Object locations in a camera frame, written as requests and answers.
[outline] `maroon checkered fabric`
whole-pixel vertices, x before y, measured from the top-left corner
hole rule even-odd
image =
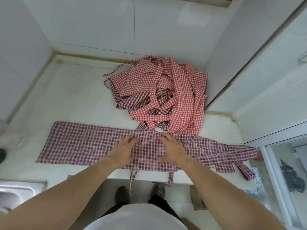
[[[146,122],[150,130],[159,122],[169,121],[169,133],[197,135],[203,123],[208,74],[196,71],[189,64],[176,63],[172,58],[148,56],[133,65],[132,69],[111,77],[116,102],[121,98],[122,102],[126,100],[125,108],[137,107],[130,113],[131,118]],[[157,89],[161,88],[172,92],[163,104],[157,95]],[[167,114],[151,114],[152,109]]]
[[[156,131],[135,131],[110,127],[55,122],[37,162],[51,164],[92,165],[108,155],[123,136],[132,135],[139,140],[131,154],[135,160],[125,167],[131,170],[131,185],[135,178],[132,170],[169,172],[168,185],[173,182],[173,172],[179,167],[167,162],[158,163],[165,155],[164,144],[157,139]],[[217,172],[234,172],[232,163],[241,170],[244,178],[255,177],[242,162],[256,157],[256,151],[245,145],[227,145],[197,135],[173,134],[187,153],[204,165],[215,165]]]

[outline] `white shirt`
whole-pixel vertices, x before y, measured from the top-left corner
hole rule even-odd
[[[116,212],[103,216],[84,230],[187,230],[175,216],[163,211],[153,204],[124,205]]]

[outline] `black pants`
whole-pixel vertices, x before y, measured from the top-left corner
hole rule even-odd
[[[163,211],[171,214],[172,216],[175,216],[177,219],[180,219],[180,217],[176,214],[176,212],[169,206],[169,204],[167,203],[167,201],[165,201],[163,198],[161,198],[160,196],[154,195],[149,201],[148,203],[151,203],[159,208],[161,208]],[[118,209],[120,209],[123,205],[127,205],[126,202],[122,202],[118,205],[115,205],[113,207],[111,207],[109,210],[106,211],[106,213],[104,213],[102,216],[106,216],[108,214],[111,214],[113,212],[116,212]]]

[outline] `person's right arm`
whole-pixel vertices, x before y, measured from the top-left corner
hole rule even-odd
[[[166,147],[166,156],[160,157],[158,162],[177,164],[189,176],[223,230],[286,230],[255,198],[187,155],[175,137],[162,133],[158,139]]]

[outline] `glass pane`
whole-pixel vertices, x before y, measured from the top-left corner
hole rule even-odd
[[[284,176],[301,225],[307,229],[307,138],[275,145],[272,151]]]
[[[244,189],[248,193],[269,209],[281,223],[284,223],[282,212],[280,210],[274,188],[262,158],[260,149],[257,149],[257,158],[250,160],[251,169],[255,173],[256,189]]]

